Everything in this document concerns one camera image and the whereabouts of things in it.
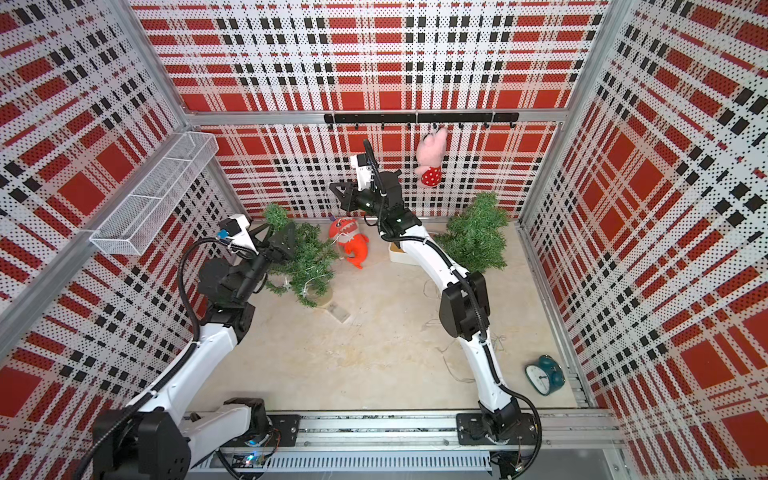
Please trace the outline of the green christmas tree wooden base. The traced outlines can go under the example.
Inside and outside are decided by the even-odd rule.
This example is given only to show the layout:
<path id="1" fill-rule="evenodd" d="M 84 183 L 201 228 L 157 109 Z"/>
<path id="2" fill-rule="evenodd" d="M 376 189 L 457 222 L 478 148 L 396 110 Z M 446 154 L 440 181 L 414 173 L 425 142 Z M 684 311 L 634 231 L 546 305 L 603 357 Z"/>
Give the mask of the green christmas tree wooden base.
<path id="1" fill-rule="evenodd" d="M 318 307 L 318 301 L 329 293 L 332 264 L 339 258 L 334 241 L 323 237 L 319 226 L 290 219 L 277 204 L 268 205 L 264 217 L 275 231 L 292 226 L 296 232 L 295 256 L 270 268 L 266 288 L 277 295 L 292 292 L 302 305 Z"/>

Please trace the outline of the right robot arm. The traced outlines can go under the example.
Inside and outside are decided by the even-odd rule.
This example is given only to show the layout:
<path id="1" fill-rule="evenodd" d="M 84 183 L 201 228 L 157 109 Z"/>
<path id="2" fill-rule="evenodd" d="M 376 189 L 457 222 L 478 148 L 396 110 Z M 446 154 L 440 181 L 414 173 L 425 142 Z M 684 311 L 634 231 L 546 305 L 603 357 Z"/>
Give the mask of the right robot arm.
<path id="1" fill-rule="evenodd" d="M 362 186 L 335 182 L 329 189 L 342 210 L 374 216 L 379 237 L 401 248 L 440 288 L 440 322 L 458 340 L 475 380 L 480 437 L 498 445 L 530 443 L 539 450 L 543 428 L 538 411 L 527 397 L 506 385 L 492 346 L 485 278 L 459 265 L 432 239 L 405 206 L 399 175 L 399 171 L 375 172 Z"/>

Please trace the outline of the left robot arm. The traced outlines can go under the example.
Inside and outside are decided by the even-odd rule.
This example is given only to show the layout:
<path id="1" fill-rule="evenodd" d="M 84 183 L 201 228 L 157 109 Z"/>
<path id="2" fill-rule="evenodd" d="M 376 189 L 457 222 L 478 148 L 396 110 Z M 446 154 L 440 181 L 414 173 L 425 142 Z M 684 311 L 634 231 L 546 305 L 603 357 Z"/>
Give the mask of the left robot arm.
<path id="1" fill-rule="evenodd" d="M 232 398 L 212 414 L 188 411 L 208 377 L 245 338 L 255 309 L 249 299 L 265 285 L 275 264 L 296 255 L 296 226 L 252 228 L 242 215 L 221 222 L 220 232 L 193 243 L 213 244 L 240 256 L 238 264 L 216 257 L 199 271 L 198 290 L 208 301 L 203 316 L 191 305 L 184 272 L 177 272 L 192 339 L 159 377 L 124 407 L 99 415 L 93 445 L 76 467 L 76 479 L 183 479 L 189 469 L 235 438 L 257 446 L 279 432 L 263 400 Z"/>

